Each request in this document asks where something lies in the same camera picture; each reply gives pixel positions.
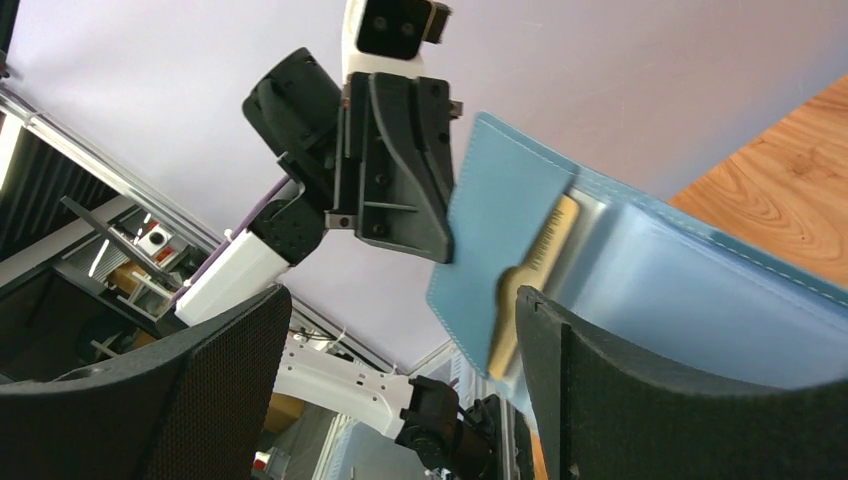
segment wallet card slot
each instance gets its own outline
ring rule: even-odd
[[[781,388],[848,375],[845,309],[654,212],[608,205],[567,254],[568,271],[546,293],[659,355]]]

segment white stitching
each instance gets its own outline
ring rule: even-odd
[[[766,292],[766,293],[768,293],[768,294],[771,294],[771,296],[776,297],[776,298],[777,298],[777,299],[779,299],[779,300],[783,300],[784,302],[787,302],[790,306],[793,306],[793,307],[797,308],[798,310],[800,310],[800,311],[802,311],[802,312],[805,312],[805,313],[807,313],[807,314],[811,315],[813,318],[815,318],[815,319],[817,319],[817,320],[821,320],[822,322],[824,322],[824,323],[826,323],[826,324],[830,325],[831,327],[834,327],[834,328],[836,328],[836,329],[838,329],[838,330],[846,331],[846,330],[845,330],[845,325],[844,325],[844,324],[840,325],[840,324],[833,323],[833,322],[831,322],[829,319],[827,319],[827,318],[825,318],[825,317],[821,316],[820,314],[818,314],[817,312],[815,312],[815,311],[813,311],[813,310],[811,310],[811,309],[809,309],[809,308],[805,307],[805,306],[804,306],[804,305],[802,305],[801,303],[795,302],[795,301],[793,301],[793,300],[791,300],[791,299],[789,299],[789,298],[782,297],[778,291],[776,291],[776,290],[774,290],[774,289],[772,289],[772,288],[769,288],[769,286],[768,286],[767,284],[761,283],[761,282],[760,282],[760,281],[756,278],[756,276],[754,276],[754,275],[748,275],[748,274],[747,274],[746,272],[744,272],[744,271],[739,271],[739,270],[737,270],[737,269],[734,269],[734,268],[733,268],[733,264],[732,264],[731,262],[729,262],[728,260],[726,260],[726,259],[724,259],[724,258],[715,258],[715,259],[711,259],[711,258],[710,258],[707,254],[705,254],[703,251],[701,251],[700,249],[698,249],[695,245],[690,245],[689,243],[686,243],[686,242],[681,242],[681,243],[680,243],[680,245],[682,245],[682,246],[684,246],[684,247],[688,248],[689,250],[691,250],[691,251],[692,251],[692,252],[694,252],[695,254],[700,255],[701,257],[706,258],[707,260],[712,261],[713,263],[715,263],[715,264],[719,265],[720,267],[724,268],[724,269],[725,269],[725,270],[727,270],[728,272],[730,272],[730,273],[732,273],[732,274],[734,274],[734,275],[736,275],[736,276],[738,276],[738,277],[740,277],[740,278],[743,278],[743,279],[745,279],[745,280],[748,280],[748,281],[749,281],[749,282],[751,282],[752,284],[754,284],[754,285],[756,285],[757,287],[759,287],[762,291],[764,291],[764,292]]]
[[[475,143],[477,141],[477,135],[478,134],[479,134],[479,130],[477,130],[475,128],[474,131],[471,133],[471,139],[468,141],[468,152],[466,153],[466,156],[465,156],[466,158],[471,157],[471,153],[474,151],[474,146],[475,146]],[[459,181],[457,182],[456,189],[453,192],[453,198],[451,199],[452,201],[456,201],[456,202],[459,201],[459,197],[462,194],[462,192],[464,191],[462,187],[463,187],[465,182],[463,182],[462,179],[466,177],[468,172],[473,167],[474,167],[473,163],[471,165],[466,164],[466,165],[462,166],[462,171],[459,174]],[[454,214],[453,214],[452,211],[448,212],[448,224],[451,223],[450,221],[453,219],[453,215]],[[437,307],[433,303],[433,286],[436,285],[436,283],[438,282],[438,279],[439,279],[439,266],[436,265],[436,267],[433,269],[433,276],[430,278],[430,287],[427,289],[427,303],[430,305],[430,309],[433,310],[433,313],[436,314],[436,318],[439,319],[439,323],[441,323],[442,327],[444,327],[445,330],[447,330],[448,335],[450,335],[452,338],[455,339],[457,337],[456,337],[456,334],[453,333],[453,329],[451,329],[450,326],[448,325],[448,323],[445,321],[444,317],[442,316],[441,312],[439,311],[439,307]],[[468,350],[465,349],[465,347],[462,345],[462,343],[456,342],[456,341],[454,343],[456,344],[457,347],[459,347],[459,349],[462,351],[462,354],[465,355],[465,358],[468,359],[469,363],[471,363],[471,365],[474,367],[475,370],[477,370],[478,373],[480,373],[483,376],[488,376],[487,375],[488,372],[480,369],[480,367],[474,361],[474,357],[472,357],[471,355],[468,354]]]
[[[680,221],[678,221],[677,219],[675,219],[675,218],[674,218],[674,217],[672,217],[671,215],[669,215],[669,214],[667,214],[667,213],[665,213],[665,212],[662,212],[662,211],[660,211],[660,210],[657,210],[657,209],[655,209],[655,208],[651,207],[650,205],[647,205],[647,204],[646,204],[643,200],[639,199],[638,197],[636,197],[636,196],[634,196],[634,195],[631,195],[631,194],[629,194],[629,193],[627,193],[627,192],[621,191],[621,190],[619,190],[619,189],[615,188],[615,187],[614,187],[614,186],[612,186],[612,185],[604,185],[604,184],[602,184],[602,183],[600,183],[600,182],[597,182],[597,181],[595,181],[595,180],[593,180],[593,179],[591,179],[591,178],[588,178],[588,177],[580,177],[580,178],[581,178],[582,180],[585,180],[585,181],[587,181],[587,182],[591,183],[591,184],[592,184],[592,185],[594,185],[595,187],[600,188],[601,190],[603,190],[603,191],[604,191],[604,193],[608,193],[608,194],[616,194],[616,195],[623,196],[623,197],[627,198],[629,201],[631,201],[631,202],[633,202],[633,203],[636,203],[637,205],[641,206],[642,208],[648,209],[648,210],[650,210],[650,211],[651,211],[651,212],[653,212],[653,213],[656,213],[656,214],[657,214],[657,215],[659,215],[660,217],[664,218],[666,221],[671,222],[672,224],[676,225],[676,226],[677,226],[677,227],[679,227],[679,228],[682,228],[682,229],[684,229],[684,230],[689,231],[689,232],[690,232],[690,233],[692,233],[693,235],[697,236],[698,238],[700,238],[700,239],[702,239],[702,240],[705,240],[706,242],[712,243],[712,244],[714,244],[714,245],[716,245],[716,246],[718,246],[718,247],[720,247],[720,248],[722,248],[722,249],[724,249],[724,250],[726,250],[726,251],[728,251],[728,252],[733,253],[734,255],[736,255],[736,256],[738,256],[738,257],[742,257],[742,258],[744,258],[745,260],[748,260],[749,262],[754,263],[754,264],[758,265],[759,267],[764,268],[764,269],[766,269],[766,270],[768,270],[768,271],[770,271],[770,272],[772,272],[772,273],[775,273],[775,274],[777,274],[777,275],[779,275],[779,276],[781,276],[781,277],[783,277],[783,278],[785,278],[785,279],[787,279],[787,280],[791,280],[793,283],[795,283],[795,284],[797,284],[797,285],[800,285],[800,286],[802,286],[802,287],[806,288],[807,290],[809,290],[809,291],[813,292],[814,294],[816,294],[816,295],[818,295],[818,296],[828,298],[829,300],[834,301],[834,302],[837,302],[837,303],[839,303],[839,304],[840,304],[840,305],[842,305],[842,306],[848,307],[848,303],[846,303],[846,302],[844,302],[844,301],[842,301],[842,300],[839,300],[839,299],[834,298],[834,297],[833,297],[833,295],[829,295],[829,294],[827,294],[827,293],[824,293],[824,292],[822,292],[822,291],[818,290],[817,288],[813,287],[812,285],[807,285],[807,284],[806,284],[806,283],[804,283],[802,280],[800,280],[800,279],[798,279],[798,278],[796,278],[796,277],[793,277],[792,275],[789,275],[789,274],[787,274],[787,273],[785,273],[785,272],[780,272],[780,271],[778,271],[778,270],[774,269],[773,267],[769,267],[768,265],[765,265],[765,264],[763,264],[762,262],[760,262],[760,261],[758,261],[758,260],[755,260],[755,259],[751,258],[749,255],[745,255],[744,253],[742,253],[742,252],[740,252],[740,251],[738,251],[738,250],[734,249],[733,247],[730,247],[730,246],[728,246],[728,245],[725,245],[724,243],[721,243],[721,242],[719,242],[718,240],[716,240],[716,239],[714,239],[714,238],[710,238],[710,237],[708,237],[707,235],[704,235],[703,233],[701,233],[701,232],[699,232],[699,231],[695,230],[694,228],[692,228],[691,226],[686,225],[686,224],[684,224],[684,223],[681,223]]]

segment ceiling light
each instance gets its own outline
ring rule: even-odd
[[[17,117],[6,115],[3,126],[0,127],[0,190],[9,172],[9,164],[12,163],[12,155],[15,153],[15,145],[18,143],[23,122]]]
[[[94,263],[91,264],[91,268],[88,270],[88,276],[93,277],[94,272],[97,271],[97,265],[100,263],[100,260],[103,259],[103,254],[106,253],[106,248],[109,246],[109,240],[104,240],[103,245],[100,247],[100,251],[97,252],[97,257],[94,258]]]

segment black bracket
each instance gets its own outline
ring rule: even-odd
[[[552,479],[848,478],[848,380],[781,390],[713,375],[531,287],[516,329]]]
[[[450,8],[430,0],[368,0],[356,47],[372,55],[411,60],[422,42],[440,43]]]
[[[333,213],[356,215],[356,236],[369,245],[450,262],[450,86],[355,73],[346,93]]]
[[[133,263],[141,267],[146,274],[150,275],[150,278],[158,282],[160,285],[164,285],[175,290],[182,286],[182,282],[180,282],[173,274],[167,273],[159,268],[153,260],[148,258],[123,235],[119,234],[114,228],[95,217],[94,214],[88,211],[88,209],[78,204],[68,196],[62,197],[61,202],[68,207],[68,210],[74,212],[74,214],[80,217],[85,223],[94,228],[94,230],[102,235],[103,238],[109,239],[124,255],[129,257]]]
[[[445,383],[417,377],[410,384],[412,399],[401,411],[404,424],[395,443],[414,450],[428,469],[444,468],[462,480],[500,479],[498,397],[462,412],[456,391]]]
[[[301,48],[257,84],[242,110],[292,179],[250,229],[291,265],[327,229],[451,261],[450,120],[461,104],[450,100],[447,82],[355,73],[342,93]]]

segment metal frame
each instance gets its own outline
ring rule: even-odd
[[[169,229],[206,253],[215,250],[223,240],[150,185],[80,138],[67,126],[50,114],[38,111],[2,83],[0,83],[0,111],[23,120],[24,128],[91,172],[120,195],[153,214]]]
[[[321,454],[318,456],[318,461],[315,463],[315,470],[312,472],[312,480],[325,480],[334,478],[329,475],[330,460],[338,448],[339,435],[349,431],[355,425],[356,419],[344,414],[338,414],[333,417],[330,422],[330,428],[327,430],[327,436],[324,438],[324,445],[321,447]]]
[[[91,212],[89,212],[82,205],[75,202],[73,199],[64,197],[62,198],[62,203],[65,204],[68,209],[74,212],[78,217],[83,219],[85,223],[91,225],[91,227],[103,236],[106,240],[111,240],[116,247],[130,260],[132,260],[136,265],[143,268],[144,271],[156,279],[156,281],[161,282],[165,285],[170,285],[176,288],[179,288],[180,282],[176,279],[163,272],[156,263],[153,262],[150,258],[145,256],[143,253],[139,252],[135,245],[130,243],[123,235],[116,232],[111,226],[106,225],[95,217]]]
[[[503,478],[520,478],[515,460],[518,449],[515,445],[515,409],[505,399],[501,402],[501,464]]]
[[[363,363],[381,372],[391,372],[395,369],[395,365],[391,362],[368,348],[355,337],[351,337],[346,333],[345,329],[339,328],[335,322],[303,303],[294,294],[292,294],[292,307],[292,320],[310,325],[325,335],[339,339],[335,343],[335,348],[362,360]],[[406,374],[408,372],[398,371],[398,373]]]
[[[68,264],[65,260],[56,260],[51,265],[51,268],[53,272],[59,277],[61,277],[63,280],[79,288],[86,294],[90,295],[93,299],[100,302],[109,310],[121,315],[130,323],[145,331],[148,335],[152,336],[157,340],[162,338],[162,334],[159,333],[159,330],[156,329],[156,323],[150,320],[150,318],[136,317],[134,315],[135,312],[133,312],[131,308],[128,308],[126,310],[123,308],[123,306],[126,306],[126,304],[120,302],[113,302],[110,299],[106,298],[103,293],[106,292],[108,289],[100,282],[93,280],[85,273],[79,271],[75,267]]]
[[[116,222],[121,222],[124,219],[126,219],[127,217],[133,215],[137,210],[138,210],[137,206],[132,206],[132,207],[128,208],[127,210],[124,210],[123,212],[119,213],[115,217],[112,217],[111,219],[109,219],[109,224],[111,225],[111,224],[114,224]],[[79,240],[68,245],[67,248],[65,248],[64,250],[61,250],[56,255],[49,257],[48,259],[44,260],[43,262],[39,263],[38,265],[30,268],[29,271],[27,271],[26,273],[18,276],[17,278],[15,278],[14,280],[10,281],[9,283],[7,283],[5,285],[0,285],[0,299],[4,298],[6,295],[11,294],[15,290],[17,290],[19,287],[21,287],[22,285],[24,285],[28,281],[30,281],[32,278],[38,276],[39,273],[43,272],[46,269],[51,268],[56,263],[56,261],[66,260],[69,256],[76,253],[80,248],[82,248],[82,247],[88,245],[89,243],[95,241],[99,236],[100,236],[100,234],[97,233],[96,231],[91,231],[91,232],[83,235],[82,238],[80,238]]]
[[[441,347],[433,350],[430,355],[427,355],[420,362],[416,363],[412,367],[410,376],[423,375],[427,377],[445,363],[450,362],[458,352],[459,347],[456,346],[456,343],[453,340],[448,340]]]

